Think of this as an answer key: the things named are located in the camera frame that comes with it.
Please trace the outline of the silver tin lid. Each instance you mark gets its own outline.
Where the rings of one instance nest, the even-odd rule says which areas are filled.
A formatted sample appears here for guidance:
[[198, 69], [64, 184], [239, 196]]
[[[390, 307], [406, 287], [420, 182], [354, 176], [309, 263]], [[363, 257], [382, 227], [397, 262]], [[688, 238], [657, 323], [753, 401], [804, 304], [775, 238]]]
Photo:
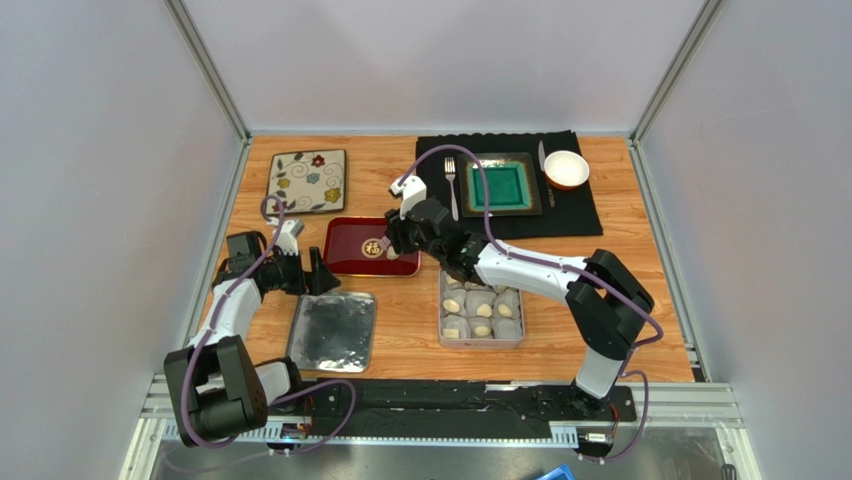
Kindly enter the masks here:
[[333, 291], [299, 298], [287, 355], [301, 370], [360, 373], [367, 369], [377, 317], [373, 295]]

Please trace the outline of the pink metal tin box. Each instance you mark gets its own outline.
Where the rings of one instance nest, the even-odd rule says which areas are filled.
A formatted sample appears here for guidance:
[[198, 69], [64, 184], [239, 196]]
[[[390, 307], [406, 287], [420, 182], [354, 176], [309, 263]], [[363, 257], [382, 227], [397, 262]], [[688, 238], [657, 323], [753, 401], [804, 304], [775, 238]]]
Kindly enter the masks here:
[[447, 349], [515, 349], [526, 337], [522, 293], [439, 273], [438, 340]]

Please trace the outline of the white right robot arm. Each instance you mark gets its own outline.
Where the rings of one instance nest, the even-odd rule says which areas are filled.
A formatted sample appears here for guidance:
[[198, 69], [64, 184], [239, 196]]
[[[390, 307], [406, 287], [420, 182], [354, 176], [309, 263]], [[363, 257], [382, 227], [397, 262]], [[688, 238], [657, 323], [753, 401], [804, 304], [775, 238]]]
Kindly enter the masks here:
[[422, 252], [461, 283], [507, 287], [567, 306], [587, 349], [573, 384], [586, 397], [603, 400], [652, 324], [655, 301], [612, 252], [559, 257], [512, 247], [463, 229], [436, 199], [409, 212], [384, 215], [385, 234], [402, 254]]

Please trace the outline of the red lacquer tray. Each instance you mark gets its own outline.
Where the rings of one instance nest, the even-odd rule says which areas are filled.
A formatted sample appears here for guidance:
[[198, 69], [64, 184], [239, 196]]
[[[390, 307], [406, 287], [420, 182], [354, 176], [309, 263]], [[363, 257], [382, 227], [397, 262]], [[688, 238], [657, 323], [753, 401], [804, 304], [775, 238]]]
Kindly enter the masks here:
[[348, 276], [409, 277], [420, 269], [420, 254], [388, 260], [379, 246], [383, 217], [336, 217], [327, 228], [323, 259], [332, 273]]

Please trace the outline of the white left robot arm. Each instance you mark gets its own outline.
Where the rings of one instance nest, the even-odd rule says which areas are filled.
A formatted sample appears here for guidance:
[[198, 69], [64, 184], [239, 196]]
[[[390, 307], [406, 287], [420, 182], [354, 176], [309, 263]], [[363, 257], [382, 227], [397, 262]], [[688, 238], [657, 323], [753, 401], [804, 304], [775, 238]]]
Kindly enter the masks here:
[[286, 232], [269, 244], [259, 231], [230, 235], [228, 255], [213, 284], [213, 302], [201, 329], [164, 359], [164, 373], [179, 437], [187, 447], [221, 448], [265, 426], [272, 401], [294, 386], [298, 371], [288, 357], [254, 364], [245, 338], [266, 294], [318, 296], [340, 286], [317, 246], [310, 267]]

